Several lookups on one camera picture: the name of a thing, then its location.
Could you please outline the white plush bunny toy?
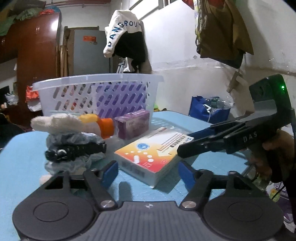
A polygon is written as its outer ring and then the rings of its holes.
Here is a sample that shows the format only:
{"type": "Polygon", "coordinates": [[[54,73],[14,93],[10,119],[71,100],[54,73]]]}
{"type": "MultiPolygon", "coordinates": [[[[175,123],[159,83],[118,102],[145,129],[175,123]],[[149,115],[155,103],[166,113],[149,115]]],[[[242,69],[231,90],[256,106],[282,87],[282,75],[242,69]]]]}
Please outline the white plush bunny toy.
{"type": "Polygon", "coordinates": [[[31,120],[33,130],[48,133],[45,151],[48,175],[42,176],[40,183],[62,171],[81,174],[105,158],[107,144],[101,136],[98,120],[96,114],[77,116],[69,113],[38,116],[31,120]]]}

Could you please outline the white orange medicine box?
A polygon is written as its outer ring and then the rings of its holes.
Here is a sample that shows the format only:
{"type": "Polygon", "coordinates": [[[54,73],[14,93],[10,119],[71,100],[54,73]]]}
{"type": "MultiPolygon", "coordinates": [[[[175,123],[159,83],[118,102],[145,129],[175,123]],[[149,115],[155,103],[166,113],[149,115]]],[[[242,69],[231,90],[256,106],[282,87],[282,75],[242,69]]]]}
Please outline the white orange medicine box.
{"type": "Polygon", "coordinates": [[[193,139],[174,129],[158,128],[115,151],[119,168],[154,188],[181,160],[178,147],[193,139]]]}

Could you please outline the blue shopping bag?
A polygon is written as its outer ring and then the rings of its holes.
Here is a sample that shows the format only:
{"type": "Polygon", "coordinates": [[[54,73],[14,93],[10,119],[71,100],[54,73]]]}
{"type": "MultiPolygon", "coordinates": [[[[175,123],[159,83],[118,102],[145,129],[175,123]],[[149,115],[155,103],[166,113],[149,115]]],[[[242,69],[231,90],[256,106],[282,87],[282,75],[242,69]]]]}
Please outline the blue shopping bag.
{"type": "Polygon", "coordinates": [[[204,98],[193,96],[189,109],[189,116],[211,124],[226,121],[233,103],[218,96],[204,98]]]}

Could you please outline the orange cap lotion bottle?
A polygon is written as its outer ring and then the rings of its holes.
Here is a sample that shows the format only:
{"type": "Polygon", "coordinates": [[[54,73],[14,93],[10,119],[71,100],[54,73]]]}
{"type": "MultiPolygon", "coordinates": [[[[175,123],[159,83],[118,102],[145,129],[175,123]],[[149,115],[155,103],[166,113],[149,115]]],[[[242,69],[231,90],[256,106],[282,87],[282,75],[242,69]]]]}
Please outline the orange cap lotion bottle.
{"type": "Polygon", "coordinates": [[[82,121],[83,131],[86,133],[94,133],[103,139],[114,135],[115,127],[111,118],[100,118],[94,113],[83,114],[78,118],[82,121]]]}

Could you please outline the purple small box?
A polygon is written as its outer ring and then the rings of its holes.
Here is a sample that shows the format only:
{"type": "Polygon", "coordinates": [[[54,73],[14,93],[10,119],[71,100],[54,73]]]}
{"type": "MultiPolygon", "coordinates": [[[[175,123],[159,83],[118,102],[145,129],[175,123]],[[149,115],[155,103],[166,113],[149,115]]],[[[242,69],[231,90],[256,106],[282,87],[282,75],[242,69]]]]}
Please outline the purple small box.
{"type": "Polygon", "coordinates": [[[131,140],[149,130],[150,112],[145,109],[127,113],[114,119],[119,138],[131,140]]]}

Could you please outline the purple pack in basket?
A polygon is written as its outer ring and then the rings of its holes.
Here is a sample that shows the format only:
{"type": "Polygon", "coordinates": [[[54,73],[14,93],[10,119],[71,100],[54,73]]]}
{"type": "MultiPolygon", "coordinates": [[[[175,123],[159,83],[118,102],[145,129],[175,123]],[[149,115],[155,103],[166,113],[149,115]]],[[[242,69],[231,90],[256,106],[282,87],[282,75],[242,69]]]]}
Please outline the purple pack in basket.
{"type": "Polygon", "coordinates": [[[94,112],[100,118],[115,118],[141,109],[152,111],[148,85],[142,81],[100,82],[92,90],[94,112]]]}

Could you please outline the clear plastic basket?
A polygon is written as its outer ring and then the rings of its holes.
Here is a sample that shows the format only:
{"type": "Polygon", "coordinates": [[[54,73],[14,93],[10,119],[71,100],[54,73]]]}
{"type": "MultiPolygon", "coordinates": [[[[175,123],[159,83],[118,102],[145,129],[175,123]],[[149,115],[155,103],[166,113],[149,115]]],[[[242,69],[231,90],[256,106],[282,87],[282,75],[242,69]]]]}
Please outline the clear plastic basket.
{"type": "Polygon", "coordinates": [[[91,74],[48,79],[33,83],[43,115],[94,113],[114,118],[146,109],[154,110],[161,75],[91,74]]]}

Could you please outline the olive hanging bag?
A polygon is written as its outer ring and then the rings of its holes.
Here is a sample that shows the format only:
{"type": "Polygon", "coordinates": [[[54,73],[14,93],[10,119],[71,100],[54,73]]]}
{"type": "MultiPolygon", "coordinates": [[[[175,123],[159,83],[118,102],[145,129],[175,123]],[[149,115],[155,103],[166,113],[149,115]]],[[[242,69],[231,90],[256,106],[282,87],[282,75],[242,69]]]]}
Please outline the olive hanging bag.
{"type": "Polygon", "coordinates": [[[234,1],[193,1],[197,53],[238,69],[253,47],[234,1]]]}

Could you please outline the orange white hanging bag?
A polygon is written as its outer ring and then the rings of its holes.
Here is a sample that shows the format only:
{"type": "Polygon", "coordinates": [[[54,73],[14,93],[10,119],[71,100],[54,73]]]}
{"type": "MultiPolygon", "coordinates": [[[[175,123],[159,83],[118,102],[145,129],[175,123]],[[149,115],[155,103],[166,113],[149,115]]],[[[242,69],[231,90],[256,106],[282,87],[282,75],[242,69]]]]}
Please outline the orange white hanging bag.
{"type": "Polygon", "coordinates": [[[26,100],[28,109],[32,112],[41,111],[41,102],[37,90],[33,90],[32,86],[26,87],[26,100]]]}

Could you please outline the white black hanging jacket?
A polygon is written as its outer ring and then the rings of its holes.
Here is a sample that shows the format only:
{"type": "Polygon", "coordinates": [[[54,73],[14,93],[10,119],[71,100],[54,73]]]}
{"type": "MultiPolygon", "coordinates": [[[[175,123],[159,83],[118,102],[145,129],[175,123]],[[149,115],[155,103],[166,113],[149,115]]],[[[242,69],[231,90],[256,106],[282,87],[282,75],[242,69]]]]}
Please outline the white black hanging jacket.
{"type": "Polygon", "coordinates": [[[151,74],[144,25],[130,10],[115,10],[105,27],[106,46],[104,57],[121,57],[125,60],[124,73],[151,74]]]}

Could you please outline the grey metal door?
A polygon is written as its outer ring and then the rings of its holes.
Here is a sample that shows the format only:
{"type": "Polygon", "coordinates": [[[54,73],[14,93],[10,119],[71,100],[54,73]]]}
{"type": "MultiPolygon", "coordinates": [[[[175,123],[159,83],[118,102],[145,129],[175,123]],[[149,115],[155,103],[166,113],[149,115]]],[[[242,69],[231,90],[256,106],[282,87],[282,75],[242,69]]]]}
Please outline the grey metal door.
{"type": "Polygon", "coordinates": [[[105,32],[98,29],[74,31],[73,74],[88,75],[110,72],[110,59],[104,57],[105,32]]]}

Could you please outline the brown wooden wardrobe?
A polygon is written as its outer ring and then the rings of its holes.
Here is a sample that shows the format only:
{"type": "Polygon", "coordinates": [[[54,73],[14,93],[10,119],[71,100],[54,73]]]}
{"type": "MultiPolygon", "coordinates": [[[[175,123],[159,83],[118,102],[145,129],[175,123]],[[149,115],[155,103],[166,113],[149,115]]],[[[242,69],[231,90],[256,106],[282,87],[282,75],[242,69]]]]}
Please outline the brown wooden wardrobe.
{"type": "Polygon", "coordinates": [[[1,36],[1,63],[17,59],[18,105],[9,110],[12,123],[30,126],[39,113],[28,109],[26,88],[33,83],[57,78],[61,14],[52,13],[19,21],[1,36]]]}

